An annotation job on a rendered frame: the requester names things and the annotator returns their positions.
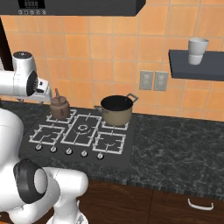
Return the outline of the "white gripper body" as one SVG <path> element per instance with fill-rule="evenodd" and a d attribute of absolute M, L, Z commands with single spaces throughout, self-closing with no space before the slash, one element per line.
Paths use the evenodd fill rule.
<path fill-rule="evenodd" d="M 48 88 L 46 91 L 36 91 L 33 95 L 28 97 L 29 100 L 37 102 L 50 102 L 52 100 L 52 90 Z"/>

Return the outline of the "brown kettle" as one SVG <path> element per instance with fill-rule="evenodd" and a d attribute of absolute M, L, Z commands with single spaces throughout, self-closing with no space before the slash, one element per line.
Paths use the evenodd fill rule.
<path fill-rule="evenodd" d="M 51 100 L 50 112 L 52 117 L 58 120 L 68 118 L 70 104 L 65 96 L 60 95 L 59 90 L 55 89 L 55 96 Z"/>

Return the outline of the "black gas hob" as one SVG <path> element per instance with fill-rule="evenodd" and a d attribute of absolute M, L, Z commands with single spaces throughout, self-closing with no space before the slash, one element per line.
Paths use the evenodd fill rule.
<path fill-rule="evenodd" d="M 27 131 L 19 155 L 24 158 L 54 158 L 60 161 L 106 165 L 126 169 L 129 167 L 137 116 L 123 126 L 111 126 L 95 109 L 71 108 L 64 120 L 53 118 L 46 111 Z M 42 150 L 35 150 L 41 144 Z M 51 153 L 55 146 L 57 151 Z M 71 148 L 73 154 L 67 155 Z M 87 157 L 81 153 L 86 150 Z M 102 152 L 103 159 L 97 159 Z"/>

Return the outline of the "tan pot with black interior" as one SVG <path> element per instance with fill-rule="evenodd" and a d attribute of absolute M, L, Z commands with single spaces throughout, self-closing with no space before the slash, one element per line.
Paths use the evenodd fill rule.
<path fill-rule="evenodd" d="M 124 95 L 110 95 L 101 100 L 101 105 L 94 105 L 103 120 L 111 126 L 122 126 L 132 117 L 132 108 L 138 97 L 132 93 Z"/>

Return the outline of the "black range hood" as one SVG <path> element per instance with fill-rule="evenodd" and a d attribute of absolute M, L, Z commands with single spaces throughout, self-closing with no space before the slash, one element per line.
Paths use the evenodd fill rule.
<path fill-rule="evenodd" d="M 0 0 L 0 15 L 134 17 L 146 0 Z"/>

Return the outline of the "brown wooden cupboard door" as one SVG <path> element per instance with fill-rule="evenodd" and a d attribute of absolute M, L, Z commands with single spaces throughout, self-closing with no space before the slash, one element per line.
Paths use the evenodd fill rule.
<path fill-rule="evenodd" d="M 79 197 L 89 224 L 147 224 L 152 190 L 91 179 Z"/>

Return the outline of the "white cup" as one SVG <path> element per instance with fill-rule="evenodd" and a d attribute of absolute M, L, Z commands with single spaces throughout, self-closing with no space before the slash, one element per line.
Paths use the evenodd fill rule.
<path fill-rule="evenodd" d="M 205 38 L 190 38 L 188 41 L 188 63 L 199 65 L 207 50 L 209 40 Z"/>

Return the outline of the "brown wooden drawer front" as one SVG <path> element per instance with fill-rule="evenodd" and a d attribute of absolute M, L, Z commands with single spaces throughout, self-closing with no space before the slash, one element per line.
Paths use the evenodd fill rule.
<path fill-rule="evenodd" d="M 213 202 L 214 209 L 191 208 L 188 198 L 194 205 L 203 207 L 210 207 Z M 154 190 L 148 224 L 224 224 L 224 201 Z"/>

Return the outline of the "grey wall outlet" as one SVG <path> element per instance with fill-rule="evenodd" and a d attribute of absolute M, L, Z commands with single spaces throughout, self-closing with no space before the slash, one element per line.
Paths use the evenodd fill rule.
<path fill-rule="evenodd" d="M 148 70 L 140 71 L 139 88 L 142 90 L 152 90 L 153 72 Z"/>
<path fill-rule="evenodd" d="M 167 87 L 168 73 L 156 71 L 154 79 L 154 90 L 155 91 L 165 91 Z"/>

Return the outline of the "dark wall shelf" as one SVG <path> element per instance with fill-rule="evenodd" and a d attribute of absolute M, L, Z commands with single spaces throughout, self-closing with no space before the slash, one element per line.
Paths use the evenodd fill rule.
<path fill-rule="evenodd" d="M 199 65 L 188 63 L 187 50 L 170 50 L 168 55 L 174 79 L 224 81 L 224 52 L 206 51 Z"/>

